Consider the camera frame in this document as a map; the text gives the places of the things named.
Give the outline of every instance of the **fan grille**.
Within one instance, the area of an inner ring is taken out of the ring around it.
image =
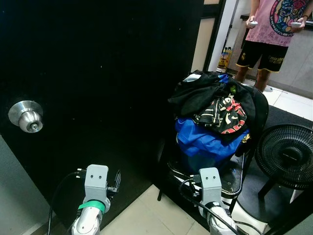
[[[298,125],[278,125],[264,132],[255,159],[277,183],[303,190],[313,185],[313,130]]]

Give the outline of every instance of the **door knob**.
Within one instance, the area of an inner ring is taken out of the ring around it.
[[[27,133],[35,133],[42,129],[43,114],[40,104],[31,100],[16,103],[8,113],[10,121]]]

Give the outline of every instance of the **person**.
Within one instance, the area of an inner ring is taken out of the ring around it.
[[[245,80],[248,69],[261,57],[255,87],[264,91],[271,72],[279,72],[294,33],[305,26],[312,13],[313,0],[251,0],[251,11],[246,27],[249,32],[239,56],[239,71],[235,79]],[[299,22],[299,28],[291,27]]]

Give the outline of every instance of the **blue fabric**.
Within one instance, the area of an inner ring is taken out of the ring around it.
[[[228,83],[229,77],[228,77],[227,74],[219,75],[218,77],[220,78],[219,82],[221,82],[221,83]]]
[[[218,135],[196,125],[191,118],[179,118],[175,123],[180,149],[189,157],[196,155],[213,158],[220,162],[236,152],[249,130],[244,131],[231,143],[223,143]]]

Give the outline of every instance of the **cable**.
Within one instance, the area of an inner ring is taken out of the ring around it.
[[[75,223],[76,220],[77,220],[77,218],[74,219],[74,222],[69,226],[69,228],[67,229],[67,231],[66,231],[63,235],[68,235],[68,234],[69,234],[69,231],[70,231],[71,228],[73,227],[73,225],[74,225],[74,223]]]
[[[59,193],[62,184],[63,184],[68,178],[70,178],[71,176],[78,175],[78,174],[79,174],[79,172],[77,172],[77,171],[68,174],[66,177],[63,178],[63,180],[59,183],[59,185],[58,185],[57,188],[55,189],[55,191],[54,191],[54,193],[53,193],[53,196],[52,196],[51,204],[50,204],[49,219],[48,219],[48,232],[47,232],[47,235],[50,235],[50,233],[51,233],[52,208],[53,208],[53,203],[54,203],[54,200],[55,200],[55,198],[56,198],[56,195]]]
[[[257,231],[259,235],[263,235],[263,233],[260,230],[258,230],[256,227],[254,227],[251,224],[248,224],[248,223],[245,223],[245,222],[241,222],[241,221],[236,221],[236,220],[234,220],[234,222],[237,223],[237,224],[243,224],[243,225],[249,226],[249,227],[253,228],[255,231]]]
[[[240,228],[239,226],[237,226],[237,230],[238,232],[240,232],[242,235],[249,235],[247,232],[245,232],[242,228]]]
[[[211,209],[209,209],[208,207],[206,207],[205,205],[202,205],[200,202],[197,202],[196,200],[187,197],[183,192],[182,192],[182,186],[186,183],[190,181],[190,179],[185,180],[181,183],[181,185],[179,186],[179,192],[180,194],[183,196],[183,198],[185,198],[187,201],[198,205],[199,207],[202,207],[203,209],[205,209],[206,211],[208,211],[211,215],[213,215],[214,217],[218,218],[223,224],[225,224],[235,235],[240,235],[238,233],[237,230],[235,230],[233,227],[231,227],[225,220],[223,220],[219,215],[217,215],[216,213],[214,213]]]

